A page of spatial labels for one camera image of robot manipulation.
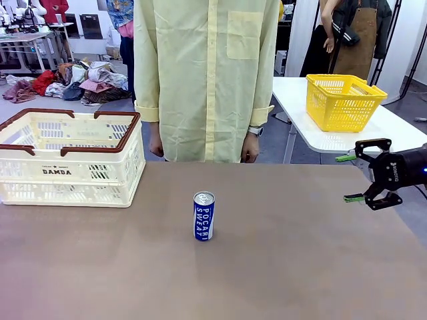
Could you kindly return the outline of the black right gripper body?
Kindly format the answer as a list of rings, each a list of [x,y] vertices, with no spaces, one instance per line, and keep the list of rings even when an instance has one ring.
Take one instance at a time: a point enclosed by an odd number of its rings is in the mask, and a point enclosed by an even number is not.
[[[373,173],[370,197],[415,185],[427,188],[427,143],[415,149],[383,152],[370,161],[368,168]]]

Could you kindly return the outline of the blue Pocari Sweat can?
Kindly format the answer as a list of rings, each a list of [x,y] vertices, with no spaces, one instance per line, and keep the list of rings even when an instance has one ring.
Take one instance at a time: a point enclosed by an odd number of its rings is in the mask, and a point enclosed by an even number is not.
[[[198,241],[209,241],[214,232],[215,197],[208,191],[193,197],[193,236]]]

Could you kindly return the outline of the yellow plastic basket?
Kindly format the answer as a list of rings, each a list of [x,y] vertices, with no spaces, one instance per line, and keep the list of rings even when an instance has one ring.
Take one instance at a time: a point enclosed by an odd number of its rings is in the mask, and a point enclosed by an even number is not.
[[[388,94],[353,75],[306,76],[306,112],[325,132],[359,133],[364,130]]]

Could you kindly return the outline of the cream plastic shopping basket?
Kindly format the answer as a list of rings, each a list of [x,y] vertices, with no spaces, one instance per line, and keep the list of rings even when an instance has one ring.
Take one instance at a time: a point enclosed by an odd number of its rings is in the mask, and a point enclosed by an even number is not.
[[[146,161],[141,121],[120,153],[68,153],[63,147],[114,148],[132,117],[29,113],[0,132],[0,143],[32,145],[0,150],[0,201],[5,205],[129,207]]]

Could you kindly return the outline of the person's left hand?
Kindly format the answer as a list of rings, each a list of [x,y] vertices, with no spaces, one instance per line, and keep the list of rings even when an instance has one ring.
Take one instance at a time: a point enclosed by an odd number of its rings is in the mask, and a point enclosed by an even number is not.
[[[254,133],[247,133],[242,146],[241,162],[255,163],[259,154],[259,137]]]

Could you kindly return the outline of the person's right hand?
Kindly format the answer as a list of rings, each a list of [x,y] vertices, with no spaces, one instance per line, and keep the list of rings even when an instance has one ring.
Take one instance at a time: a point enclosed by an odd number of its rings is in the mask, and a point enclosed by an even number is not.
[[[163,144],[158,133],[152,133],[150,136],[149,150],[157,157],[163,157]]]

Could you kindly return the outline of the grey table leg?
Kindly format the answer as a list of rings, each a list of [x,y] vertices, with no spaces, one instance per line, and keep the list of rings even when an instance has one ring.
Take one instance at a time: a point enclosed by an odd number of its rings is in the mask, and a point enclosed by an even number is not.
[[[292,159],[292,153],[294,150],[294,144],[296,141],[296,135],[298,133],[297,129],[284,111],[274,114],[273,117],[290,126],[283,160],[283,164],[290,164]]]

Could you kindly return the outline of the white side table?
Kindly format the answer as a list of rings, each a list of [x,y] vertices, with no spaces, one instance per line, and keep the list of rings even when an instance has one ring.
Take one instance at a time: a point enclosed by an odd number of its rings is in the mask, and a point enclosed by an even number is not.
[[[274,77],[274,97],[312,151],[345,154],[354,148],[355,142],[377,138],[391,139],[392,152],[418,148],[427,143],[427,134],[383,106],[377,108],[360,133],[323,132],[306,113],[306,93],[306,79]]]

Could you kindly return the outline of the person in brown apron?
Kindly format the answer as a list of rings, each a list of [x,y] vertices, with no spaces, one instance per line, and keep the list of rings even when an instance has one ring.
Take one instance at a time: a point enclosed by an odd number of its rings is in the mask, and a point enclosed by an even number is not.
[[[367,80],[372,60],[386,56],[392,20],[388,0],[318,1],[321,21],[312,32],[300,77],[333,73]]]

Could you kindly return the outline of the white computer box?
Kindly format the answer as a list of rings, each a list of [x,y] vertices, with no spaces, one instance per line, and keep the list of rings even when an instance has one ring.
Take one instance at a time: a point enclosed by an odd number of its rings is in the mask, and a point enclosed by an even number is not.
[[[279,75],[283,76],[286,68],[286,59],[288,52],[286,50],[279,50],[276,52],[276,58],[274,63],[274,71]]]

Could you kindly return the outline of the person in yellow shirt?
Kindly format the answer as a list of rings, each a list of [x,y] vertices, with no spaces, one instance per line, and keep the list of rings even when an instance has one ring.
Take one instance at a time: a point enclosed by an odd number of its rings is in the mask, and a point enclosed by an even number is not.
[[[135,0],[135,110],[169,162],[241,163],[272,110],[280,0]]]

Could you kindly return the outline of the person in blue patterned shirt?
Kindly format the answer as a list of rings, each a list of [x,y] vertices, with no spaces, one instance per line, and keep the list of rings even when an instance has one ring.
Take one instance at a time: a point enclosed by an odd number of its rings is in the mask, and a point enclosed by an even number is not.
[[[106,5],[111,22],[121,36],[120,55],[127,66],[128,90],[134,103],[133,0],[106,0]]]

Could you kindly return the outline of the pile of colourful clothes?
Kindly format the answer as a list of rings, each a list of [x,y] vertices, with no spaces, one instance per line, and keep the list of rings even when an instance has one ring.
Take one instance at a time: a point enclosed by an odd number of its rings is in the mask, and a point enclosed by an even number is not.
[[[62,63],[56,70],[46,70],[38,77],[7,75],[3,79],[9,88],[1,96],[15,104],[40,96],[98,106],[132,97],[128,77],[102,61]]]

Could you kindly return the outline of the black monitor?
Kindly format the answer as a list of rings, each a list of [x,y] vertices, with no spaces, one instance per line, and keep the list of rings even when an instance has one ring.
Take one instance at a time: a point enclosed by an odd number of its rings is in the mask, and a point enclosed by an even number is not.
[[[66,23],[69,23],[68,26],[66,26],[67,34],[69,38],[72,39],[78,39],[79,38],[79,29],[77,26],[77,20],[76,16],[73,13],[66,13],[65,14],[65,20]]]
[[[86,39],[103,39],[98,15],[81,14],[79,18]]]

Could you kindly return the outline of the grey metal workbench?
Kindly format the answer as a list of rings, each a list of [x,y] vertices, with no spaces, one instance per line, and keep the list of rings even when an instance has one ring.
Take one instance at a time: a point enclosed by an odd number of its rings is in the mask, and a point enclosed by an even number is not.
[[[4,74],[40,74],[68,60],[61,37],[53,31],[0,37],[0,71]]]

